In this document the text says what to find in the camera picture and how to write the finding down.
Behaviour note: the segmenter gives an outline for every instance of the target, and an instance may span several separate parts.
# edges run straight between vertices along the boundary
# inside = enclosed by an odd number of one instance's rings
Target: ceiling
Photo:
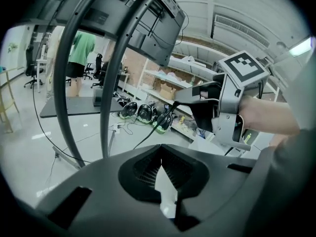
[[[310,33],[303,17],[289,0],[176,0],[189,16],[184,35],[201,40],[217,41],[235,50],[253,50],[256,57],[269,56],[276,59]],[[270,45],[268,48],[244,36],[240,32],[230,32],[214,23],[220,14],[253,29]],[[280,49],[277,42],[285,44]]]

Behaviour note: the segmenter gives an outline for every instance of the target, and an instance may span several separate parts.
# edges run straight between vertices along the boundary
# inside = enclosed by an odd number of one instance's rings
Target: desk
[[[66,105],[68,116],[100,113],[100,106],[93,106],[92,97],[66,97]],[[112,98],[110,112],[120,112],[122,110],[123,107]],[[57,116],[53,97],[47,101],[39,116],[43,119]]]
[[[36,62],[37,62],[37,66],[36,66],[36,77],[37,77],[37,79],[36,80],[37,80],[38,93],[40,93],[40,64],[41,63],[46,64],[47,60],[37,59]]]
[[[129,74],[122,72],[120,75],[121,75],[121,76],[125,76],[124,86],[123,86],[123,88],[122,88],[122,92],[124,92],[124,91],[125,91],[125,87],[126,87],[126,83],[127,83],[127,79],[128,79]]]

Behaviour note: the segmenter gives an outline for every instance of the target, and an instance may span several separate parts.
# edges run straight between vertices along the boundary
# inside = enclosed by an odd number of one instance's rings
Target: box on shelf
[[[164,97],[165,99],[173,100],[174,92],[176,89],[173,89],[166,84],[161,84],[161,90],[159,92],[160,96]]]

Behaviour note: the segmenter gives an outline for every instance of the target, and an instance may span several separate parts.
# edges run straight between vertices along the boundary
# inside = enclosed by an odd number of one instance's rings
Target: black frame
[[[104,80],[103,95],[101,101],[101,114],[100,114],[100,135],[101,135],[101,148],[103,158],[109,157],[108,151],[108,126],[109,126],[109,114],[111,107],[112,92],[115,85],[115,78],[118,73],[119,63],[124,55],[127,48],[127,44],[132,37],[132,34],[139,23],[146,10],[154,0],[143,0],[135,12],[130,16],[125,28],[124,34],[122,34],[115,45],[113,55],[109,62],[109,67]],[[66,106],[66,89],[64,80],[66,77],[66,65],[68,62],[68,56],[71,50],[72,41],[76,35],[77,29],[79,28],[80,22],[87,13],[88,9],[92,5],[94,0],[80,0],[76,6],[72,16],[70,17],[63,35],[60,40],[60,45],[57,51],[56,57],[56,68],[54,70],[54,100],[56,107],[56,114],[60,129],[63,133],[67,146],[75,157],[78,165],[84,167],[85,164],[81,158],[79,150],[74,140],[70,123],[67,114]]]

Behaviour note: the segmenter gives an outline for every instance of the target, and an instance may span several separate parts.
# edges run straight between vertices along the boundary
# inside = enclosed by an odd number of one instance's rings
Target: green shirt
[[[90,52],[94,50],[96,37],[93,34],[77,32],[74,39],[74,49],[69,57],[69,62],[86,65]]]

